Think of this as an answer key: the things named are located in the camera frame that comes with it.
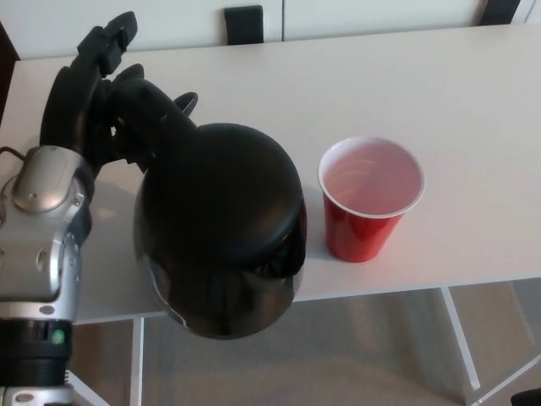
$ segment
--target table leg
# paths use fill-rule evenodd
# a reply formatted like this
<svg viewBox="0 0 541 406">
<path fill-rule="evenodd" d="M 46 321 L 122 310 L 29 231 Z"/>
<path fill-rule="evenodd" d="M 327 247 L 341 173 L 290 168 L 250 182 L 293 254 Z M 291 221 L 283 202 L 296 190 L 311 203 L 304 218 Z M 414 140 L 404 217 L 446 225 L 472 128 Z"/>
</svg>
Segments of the table leg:
<svg viewBox="0 0 541 406">
<path fill-rule="evenodd" d="M 467 378 L 470 381 L 470 386 L 474 391 L 478 390 L 481 385 L 479 383 L 479 378 L 477 376 L 477 371 L 475 370 L 475 365 L 473 364 L 472 354 L 470 353 L 470 348 L 467 346 L 466 335 L 464 330 L 462 330 L 462 324 L 460 322 L 460 317 L 456 311 L 455 302 L 451 295 L 449 288 L 440 288 L 447 313 L 451 319 L 451 324 L 453 331 L 455 333 L 456 341 L 458 342 L 458 348 L 460 349 L 460 354 L 464 363 L 466 370 Z"/>
<path fill-rule="evenodd" d="M 81 381 L 71 370 L 68 371 L 68 382 L 74 387 L 75 402 L 80 406 L 109 406 L 100 395 Z"/>
<path fill-rule="evenodd" d="M 506 377 L 504 379 L 500 379 L 496 382 L 492 382 L 489 385 L 484 385 L 484 387 L 481 387 L 477 371 L 475 370 L 475 365 L 473 364 L 472 354 L 467 346 L 466 335 L 462 329 L 460 317 L 456 311 L 456 306 L 453 301 L 451 291 L 449 288 L 440 288 L 440 291 L 447 309 L 447 313 L 451 319 L 451 324 L 455 333 L 456 341 L 458 342 L 458 348 L 461 352 L 464 368 L 472 388 L 471 392 L 466 396 L 466 405 L 479 406 L 488 398 L 495 395 L 501 389 L 513 382 L 520 375 L 530 370 L 541 360 L 541 352 L 537 346 L 534 346 L 533 351 L 529 353 L 521 363 L 519 363 L 520 367 L 518 369 L 505 374 Z"/>
<path fill-rule="evenodd" d="M 132 336 L 132 369 L 129 390 L 129 406 L 141 406 L 143 402 L 143 353 L 145 344 L 145 318 L 134 319 Z"/>
</svg>

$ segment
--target robotic arm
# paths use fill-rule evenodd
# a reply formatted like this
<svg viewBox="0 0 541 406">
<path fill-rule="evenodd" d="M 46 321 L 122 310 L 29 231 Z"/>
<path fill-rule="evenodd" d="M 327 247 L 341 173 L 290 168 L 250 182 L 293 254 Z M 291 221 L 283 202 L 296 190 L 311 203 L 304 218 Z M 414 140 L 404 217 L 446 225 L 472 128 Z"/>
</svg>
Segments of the robotic arm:
<svg viewBox="0 0 541 406">
<path fill-rule="evenodd" d="M 20 173 L 2 188 L 0 406 L 74 401 L 65 374 L 94 180 L 103 165 L 119 159 L 144 171 L 159 148 L 160 128 L 178 125 L 197 102 L 188 93 L 171 103 L 144 80 L 140 65 L 114 81 L 103 79 L 136 32 L 129 12 L 95 27 L 79 44 L 78 57 L 52 87 L 40 146 L 28 151 Z"/>
</svg>

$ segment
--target kettle lid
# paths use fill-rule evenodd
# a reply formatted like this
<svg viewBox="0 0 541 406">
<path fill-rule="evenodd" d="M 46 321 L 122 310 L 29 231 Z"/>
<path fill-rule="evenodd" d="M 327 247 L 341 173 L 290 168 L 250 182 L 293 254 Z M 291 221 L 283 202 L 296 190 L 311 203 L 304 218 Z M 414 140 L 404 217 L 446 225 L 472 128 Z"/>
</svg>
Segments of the kettle lid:
<svg viewBox="0 0 541 406">
<path fill-rule="evenodd" d="M 252 266 L 293 230 L 300 178 L 271 137 L 230 123 L 198 127 L 157 157 L 141 189 L 150 230 L 199 263 Z"/>
</svg>

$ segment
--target cup rim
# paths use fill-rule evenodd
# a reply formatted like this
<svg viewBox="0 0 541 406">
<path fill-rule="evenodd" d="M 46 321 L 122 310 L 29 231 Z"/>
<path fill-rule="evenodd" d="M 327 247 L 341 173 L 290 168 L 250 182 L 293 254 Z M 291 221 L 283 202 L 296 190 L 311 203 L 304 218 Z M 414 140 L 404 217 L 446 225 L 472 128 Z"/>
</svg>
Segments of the cup rim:
<svg viewBox="0 0 541 406">
<path fill-rule="evenodd" d="M 384 141 L 386 143 L 393 144 L 394 146 L 397 146 L 398 148 L 400 148 L 401 150 L 406 152 L 406 154 L 409 155 L 409 157 L 417 165 L 417 168 L 418 168 L 418 171 L 419 171 L 419 176 L 420 176 L 420 181 L 421 181 L 421 184 L 420 184 L 420 187 L 419 187 L 419 192 L 418 192 L 417 196 L 415 197 L 415 199 L 413 199 L 412 202 L 409 205 L 407 205 L 406 207 L 403 207 L 402 209 L 400 209 L 398 211 L 393 211 L 392 213 L 388 213 L 388 214 L 368 214 L 368 213 L 362 213 L 360 211 L 355 211 L 353 209 L 350 209 L 349 207 L 344 206 L 342 203 L 340 203 L 338 200 L 336 200 L 334 197 L 332 197 L 332 195 L 329 193 L 329 190 L 327 190 L 327 188 L 325 187 L 325 182 L 323 181 L 323 168 L 322 168 L 323 160 L 325 159 L 325 157 L 327 156 L 327 154 L 329 152 L 335 150 L 340 145 L 343 145 L 343 144 L 345 144 L 347 142 L 352 142 L 353 140 Z M 401 214 L 404 214 L 405 212 L 411 210 L 412 207 L 414 207 L 419 202 L 419 200 L 421 199 L 421 196 L 423 195 L 423 192 L 424 192 L 424 171 L 423 171 L 423 167 L 419 163 L 418 159 L 407 148 L 403 147 L 400 144 L 397 144 L 394 141 L 387 140 L 385 138 L 379 138 L 379 137 L 362 137 L 362 136 L 349 137 L 349 138 L 346 138 L 344 140 L 340 140 L 340 141 L 336 142 L 335 144 L 331 145 L 329 148 L 327 148 L 325 150 L 325 152 L 323 152 L 323 154 L 321 154 L 320 159 L 318 161 L 318 182 L 320 183 L 320 187 L 323 190 L 323 193 L 325 194 L 325 196 L 330 201 L 332 201 L 335 205 L 337 205 L 338 207 L 343 209 L 344 211 L 346 211 L 346 212 L 348 212 L 350 214 L 353 214 L 354 216 L 357 216 L 357 217 L 373 218 L 373 219 L 384 219 L 384 218 L 392 218 L 392 217 L 400 216 Z"/>
</svg>

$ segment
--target black kettle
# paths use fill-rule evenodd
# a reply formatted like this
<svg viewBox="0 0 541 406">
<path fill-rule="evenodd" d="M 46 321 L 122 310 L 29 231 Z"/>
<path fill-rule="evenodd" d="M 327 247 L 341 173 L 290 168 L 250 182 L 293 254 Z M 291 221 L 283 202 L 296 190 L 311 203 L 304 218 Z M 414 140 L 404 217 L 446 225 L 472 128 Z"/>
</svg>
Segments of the black kettle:
<svg viewBox="0 0 541 406">
<path fill-rule="evenodd" d="M 173 101 L 138 79 L 125 80 L 114 97 L 152 151 L 135 204 L 134 244 L 162 306 L 206 337 L 268 327 L 291 305 L 306 251 L 291 158 L 256 129 L 195 125 L 194 93 Z"/>
</svg>

